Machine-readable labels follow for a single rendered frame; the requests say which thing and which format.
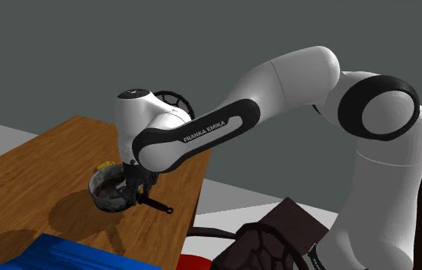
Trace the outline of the dark metal saucepan black handle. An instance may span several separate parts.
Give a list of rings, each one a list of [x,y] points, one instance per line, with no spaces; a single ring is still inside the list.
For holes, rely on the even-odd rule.
[[[172,214],[173,208],[146,196],[143,186],[138,192],[126,187],[123,164],[115,164],[97,171],[88,183],[89,193],[98,209],[105,212],[122,212],[136,204]]]

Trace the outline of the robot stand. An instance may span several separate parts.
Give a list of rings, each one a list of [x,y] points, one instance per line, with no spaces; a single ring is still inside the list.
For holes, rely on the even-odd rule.
[[[286,198],[258,222],[239,228],[236,241],[213,259],[209,270],[317,270],[306,259],[327,232]]]

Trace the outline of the red round thing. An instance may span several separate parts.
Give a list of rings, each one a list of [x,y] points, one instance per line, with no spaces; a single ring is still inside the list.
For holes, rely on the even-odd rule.
[[[210,270],[212,261],[198,255],[181,254],[176,270]]]

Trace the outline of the black curved bar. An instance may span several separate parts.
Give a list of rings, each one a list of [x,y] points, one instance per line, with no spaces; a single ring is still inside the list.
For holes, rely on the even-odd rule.
[[[236,234],[221,229],[208,227],[192,227],[186,234],[187,237],[210,237],[220,239],[236,239]]]

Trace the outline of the blue flat thing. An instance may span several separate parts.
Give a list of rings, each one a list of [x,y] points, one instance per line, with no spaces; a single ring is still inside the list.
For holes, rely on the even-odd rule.
[[[87,245],[41,234],[0,270],[161,270],[161,267]]]

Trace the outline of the brown wooden table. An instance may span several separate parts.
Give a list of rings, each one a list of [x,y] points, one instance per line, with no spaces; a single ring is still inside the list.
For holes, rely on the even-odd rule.
[[[173,213],[145,205],[102,212],[88,182],[98,164],[119,161],[117,131],[72,117],[0,156],[0,264],[47,233],[176,270],[209,157],[205,151],[159,177],[150,195]]]

